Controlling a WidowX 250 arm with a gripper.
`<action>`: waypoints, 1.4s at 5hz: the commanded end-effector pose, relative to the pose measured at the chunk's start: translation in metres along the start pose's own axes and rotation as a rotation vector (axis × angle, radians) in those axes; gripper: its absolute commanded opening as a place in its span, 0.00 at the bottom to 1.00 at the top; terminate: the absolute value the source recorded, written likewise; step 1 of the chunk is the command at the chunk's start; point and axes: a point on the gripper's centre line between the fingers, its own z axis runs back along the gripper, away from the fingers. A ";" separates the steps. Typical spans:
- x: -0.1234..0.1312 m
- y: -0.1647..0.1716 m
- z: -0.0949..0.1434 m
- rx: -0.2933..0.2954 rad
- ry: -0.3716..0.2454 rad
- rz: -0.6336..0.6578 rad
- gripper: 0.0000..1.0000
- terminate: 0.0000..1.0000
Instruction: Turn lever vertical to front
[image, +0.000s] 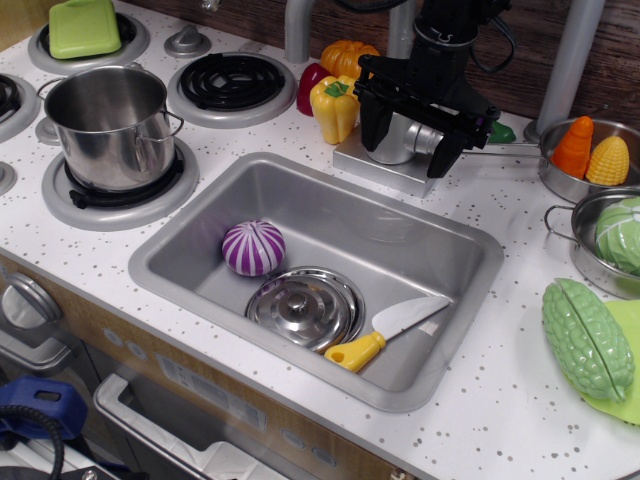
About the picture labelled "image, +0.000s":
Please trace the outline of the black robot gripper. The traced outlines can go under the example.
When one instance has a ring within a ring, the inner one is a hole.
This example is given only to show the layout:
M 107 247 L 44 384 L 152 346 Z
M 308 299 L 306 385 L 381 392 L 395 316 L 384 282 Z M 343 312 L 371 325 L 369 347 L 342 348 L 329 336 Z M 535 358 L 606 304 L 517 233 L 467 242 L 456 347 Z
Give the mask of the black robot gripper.
M 389 132 L 394 113 L 443 134 L 429 167 L 442 178 L 464 149 L 482 148 L 495 120 L 495 106 L 468 83 L 465 70 L 478 33 L 477 22 L 414 24 L 408 59 L 365 55 L 356 94 L 361 103 L 361 139 L 374 151 Z

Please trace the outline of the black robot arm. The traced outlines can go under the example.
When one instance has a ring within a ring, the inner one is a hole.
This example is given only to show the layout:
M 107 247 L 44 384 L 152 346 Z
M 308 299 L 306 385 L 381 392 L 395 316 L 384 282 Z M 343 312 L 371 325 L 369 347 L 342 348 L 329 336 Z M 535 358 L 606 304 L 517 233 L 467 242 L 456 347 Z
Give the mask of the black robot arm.
M 463 151 L 483 148 L 500 117 L 497 106 L 467 81 L 479 27 L 492 23 L 511 34 L 499 14 L 509 1 L 425 1 L 414 20 L 407 59 L 364 55 L 354 93 L 361 105 L 361 140 L 379 147 L 397 113 L 443 135 L 427 170 L 443 177 Z

